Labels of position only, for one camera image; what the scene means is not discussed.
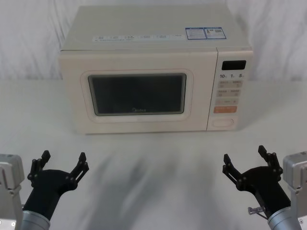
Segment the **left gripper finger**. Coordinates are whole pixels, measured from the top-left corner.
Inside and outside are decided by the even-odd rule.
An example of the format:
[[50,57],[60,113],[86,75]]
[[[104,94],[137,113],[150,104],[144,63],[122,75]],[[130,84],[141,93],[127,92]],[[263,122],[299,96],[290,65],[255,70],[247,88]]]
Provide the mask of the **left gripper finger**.
[[32,187],[50,187],[51,170],[44,170],[44,166],[49,161],[51,155],[45,150],[39,159],[33,159],[30,173],[27,179],[31,182]]
[[68,186],[69,190],[75,190],[78,186],[79,181],[89,171],[87,158],[84,152],[79,156],[79,160],[75,168],[69,173]]

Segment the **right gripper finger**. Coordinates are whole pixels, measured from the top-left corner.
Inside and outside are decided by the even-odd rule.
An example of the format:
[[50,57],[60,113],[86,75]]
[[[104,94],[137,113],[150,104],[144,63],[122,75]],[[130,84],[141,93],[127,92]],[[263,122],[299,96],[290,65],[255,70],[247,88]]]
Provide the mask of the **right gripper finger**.
[[240,173],[234,167],[228,154],[224,155],[224,165],[223,165],[222,172],[235,184],[237,190],[247,191],[246,173]]
[[263,145],[259,145],[258,153],[266,161],[276,181],[279,182],[281,180],[281,174],[283,173],[283,169],[279,164],[276,153],[268,153]]

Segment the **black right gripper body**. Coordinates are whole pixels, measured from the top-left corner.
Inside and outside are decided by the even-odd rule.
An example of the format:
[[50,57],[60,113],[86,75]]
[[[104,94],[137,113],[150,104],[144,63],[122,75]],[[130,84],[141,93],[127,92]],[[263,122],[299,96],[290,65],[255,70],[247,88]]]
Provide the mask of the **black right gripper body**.
[[236,187],[239,191],[252,193],[265,211],[278,211],[290,206],[290,199],[279,184],[282,173],[281,167],[269,166],[236,172]]

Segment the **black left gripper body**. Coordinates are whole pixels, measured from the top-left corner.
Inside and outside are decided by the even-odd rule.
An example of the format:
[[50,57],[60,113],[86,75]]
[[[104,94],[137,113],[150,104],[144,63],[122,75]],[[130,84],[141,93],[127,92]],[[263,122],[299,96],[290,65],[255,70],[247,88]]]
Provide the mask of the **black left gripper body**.
[[40,215],[53,215],[60,197],[77,188],[77,180],[70,173],[60,170],[42,170],[27,176],[32,191],[23,210]]

